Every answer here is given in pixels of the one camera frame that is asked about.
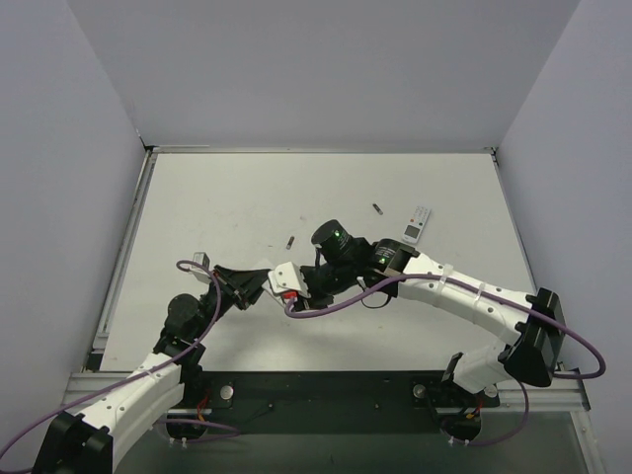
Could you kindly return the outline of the long white remote control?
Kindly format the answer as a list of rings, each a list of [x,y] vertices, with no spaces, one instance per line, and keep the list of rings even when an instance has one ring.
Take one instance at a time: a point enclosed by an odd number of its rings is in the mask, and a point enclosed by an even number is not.
[[[278,303],[281,306],[285,304],[281,293],[278,291],[277,285],[273,281],[271,281],[269,278],[262,285],[262,288],[276,303]]]

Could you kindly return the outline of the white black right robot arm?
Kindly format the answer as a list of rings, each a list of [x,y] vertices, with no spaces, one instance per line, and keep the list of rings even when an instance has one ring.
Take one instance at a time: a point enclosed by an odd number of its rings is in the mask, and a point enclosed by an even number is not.
[[[324,310],[336,295],[356,284],[389,299],[426,303],[496,336],[480,350],[454,355],[446,380],[477,394],[511,378],[535,387],[550,386],[564,335],[557,293],[508,290],[466,276],[414,247],[384,238],[370,243],[352,236],[332,219],[312,235],[317,262],[300,271],[309,293],[298,310]]]

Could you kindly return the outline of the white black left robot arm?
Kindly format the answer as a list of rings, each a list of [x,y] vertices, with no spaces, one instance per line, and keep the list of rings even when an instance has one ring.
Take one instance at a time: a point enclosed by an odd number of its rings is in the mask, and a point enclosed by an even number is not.
[[[126,379],[94,394],[95,402],[72,415],[56,415],[44,436],[35,473],[113,473],[135,443],[170,408],[191,406],[201,397],[198,365],[201,340],[229,309],[255,304],[269,281],[269,269],[209,270],[179,261],[209,277],[207,293],[172,298],[158,342]]]

